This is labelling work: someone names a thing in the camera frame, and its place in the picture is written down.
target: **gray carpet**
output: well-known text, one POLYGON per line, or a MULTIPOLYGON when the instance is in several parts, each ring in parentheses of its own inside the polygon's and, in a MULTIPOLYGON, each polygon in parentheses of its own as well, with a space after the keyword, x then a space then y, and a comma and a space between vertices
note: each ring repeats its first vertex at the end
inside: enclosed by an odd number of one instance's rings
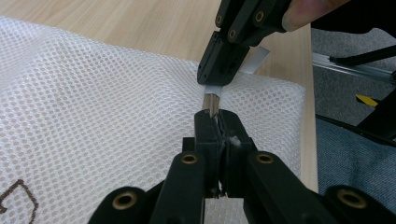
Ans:
MULTIPOLYGON (((364 35, 312 29, 312 50, 333 57, 353 56, 395 44, 395 38, 379 29, 364 35)), ((368 65, 395 71, 396 57, 368 65)), ((388 83, 318 67, 314 67, 314 81, 316 113, 352 125, 359 124, 374 111, 372 107, 358 103, 356 93, 381 100, 395 89, 388 83)))

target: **wooden table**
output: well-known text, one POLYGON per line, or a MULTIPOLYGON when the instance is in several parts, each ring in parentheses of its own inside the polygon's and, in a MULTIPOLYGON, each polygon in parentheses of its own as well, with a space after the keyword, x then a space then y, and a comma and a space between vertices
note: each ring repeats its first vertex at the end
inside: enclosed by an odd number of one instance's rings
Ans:
MULTIPOLYGON (((110 45, 200 61, 220 0, 0 0, 0 15, 59 27, 110 45)), ((309 26, 264 38, 271 51, 258 74, 306 87, 302 180, 318 189, 309 26)))

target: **white mesh cloth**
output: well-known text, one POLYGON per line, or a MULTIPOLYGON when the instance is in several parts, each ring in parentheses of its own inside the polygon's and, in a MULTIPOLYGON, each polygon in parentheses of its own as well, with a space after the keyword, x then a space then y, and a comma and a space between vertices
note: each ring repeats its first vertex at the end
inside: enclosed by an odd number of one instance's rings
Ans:
MULTIPOLYGON (((112 190, 163 180, 202 106, 196 69, 0 17, 0 223, 86 223, 112 190)), ((220 107, 299 175, 303 104, 296 84, 239 74, 220 107)), ((240 200, 207 200, 205 223, 246 222, 240 200)))

